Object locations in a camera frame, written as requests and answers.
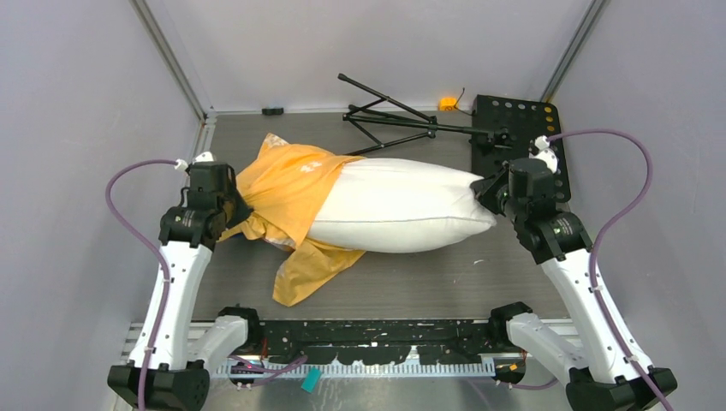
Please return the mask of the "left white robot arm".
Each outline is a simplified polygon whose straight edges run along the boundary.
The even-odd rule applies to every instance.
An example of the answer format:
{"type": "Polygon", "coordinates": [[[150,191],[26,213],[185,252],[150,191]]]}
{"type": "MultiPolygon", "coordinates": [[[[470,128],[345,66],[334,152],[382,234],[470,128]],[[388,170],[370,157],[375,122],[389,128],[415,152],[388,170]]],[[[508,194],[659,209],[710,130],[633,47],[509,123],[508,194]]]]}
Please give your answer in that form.
{"type": "Polygon", "coordinates": [[[108,386],[138,410],[200,410],[211,375],[236,350],[253,354],[263,341],[256,310],[225,307],[195,343],[188,332],[199,285],[221,234],[250,217],[231,166],[204,152],[191,162],[172,161],[184,172],[181,201],[161,218],[158,243],[152,243],[116,209],[111,192],[121,170],[105,189],[107,206],[158,260],[158,274],[140,337],[126,364],[112,366],[108,386]]]}

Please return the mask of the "white pillow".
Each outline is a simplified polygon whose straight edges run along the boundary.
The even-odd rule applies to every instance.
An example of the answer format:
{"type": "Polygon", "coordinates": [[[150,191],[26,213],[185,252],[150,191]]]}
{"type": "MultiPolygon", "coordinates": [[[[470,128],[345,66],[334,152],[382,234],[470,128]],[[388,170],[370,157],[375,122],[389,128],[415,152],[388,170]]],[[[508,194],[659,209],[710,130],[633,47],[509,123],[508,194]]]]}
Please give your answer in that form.
{"type": "Polygon", "coordinates": [[[307,235],[332,246],[419,253],[464,241],[496,219],[474,198],[478,177],[400,158],[346,164],[307,235]]]}

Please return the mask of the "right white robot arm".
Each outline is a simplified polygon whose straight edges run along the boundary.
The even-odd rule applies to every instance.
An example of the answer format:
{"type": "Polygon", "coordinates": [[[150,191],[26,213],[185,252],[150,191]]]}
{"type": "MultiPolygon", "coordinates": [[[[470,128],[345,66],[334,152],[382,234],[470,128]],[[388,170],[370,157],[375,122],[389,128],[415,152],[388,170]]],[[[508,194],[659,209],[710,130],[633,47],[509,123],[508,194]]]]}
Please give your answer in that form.
{"type": "Polygon", "coordinates": [[[556,178],[545,161],[520,158],[470,186],[488,211],[506,217],[562,298],[579,335],[575,347],[525,303],[495,308],[489,340],[500,351],[521,348],[564,385],[573,410],[648,410],[664,405],[678,383],[654,366],[629,331],[595,258],[581,220],[556,201],[556,178]]]}

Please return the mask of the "yellow printed pillowcase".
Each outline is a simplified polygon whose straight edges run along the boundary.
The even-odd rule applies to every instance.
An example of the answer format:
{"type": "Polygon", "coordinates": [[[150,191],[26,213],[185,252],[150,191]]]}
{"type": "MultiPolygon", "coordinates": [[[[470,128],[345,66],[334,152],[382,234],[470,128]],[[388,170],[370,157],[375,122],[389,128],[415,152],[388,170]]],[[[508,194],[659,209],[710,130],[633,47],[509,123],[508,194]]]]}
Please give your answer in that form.
{"type": "Polygon", "coordinates": [[[237,175],[237,189],[253,211],[220,239],[242,235],[289,252],[275,276],[277,303],[292,307],[304,301],[364,255],[308,235],[343,166],[357,159],[267,134],[256,159],[237,175]]]}

